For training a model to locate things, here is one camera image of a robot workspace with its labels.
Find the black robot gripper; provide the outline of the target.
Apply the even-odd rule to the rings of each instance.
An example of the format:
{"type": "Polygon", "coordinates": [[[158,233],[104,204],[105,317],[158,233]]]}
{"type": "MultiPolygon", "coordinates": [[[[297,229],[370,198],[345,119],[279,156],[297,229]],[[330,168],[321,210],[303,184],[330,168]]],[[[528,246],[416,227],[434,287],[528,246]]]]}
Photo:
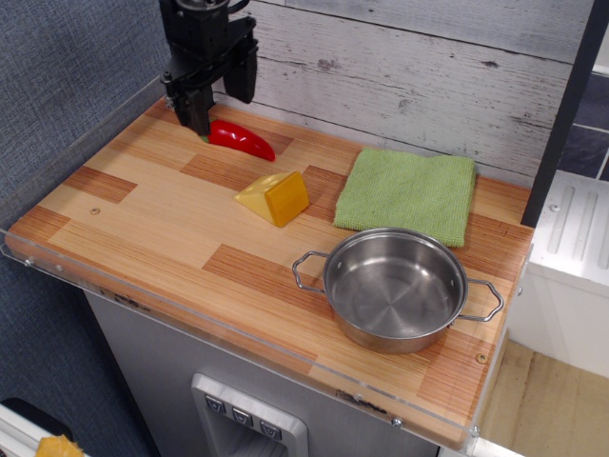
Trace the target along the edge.
{"type": "Polygon", "coordinates": [[[258,71],[256,20],[233,15],[247,1],[162,1],[160,11],[171,58],[161,75],[167,98],[183,127],[210,135],[212,85],[252,102],[258,71]]]}

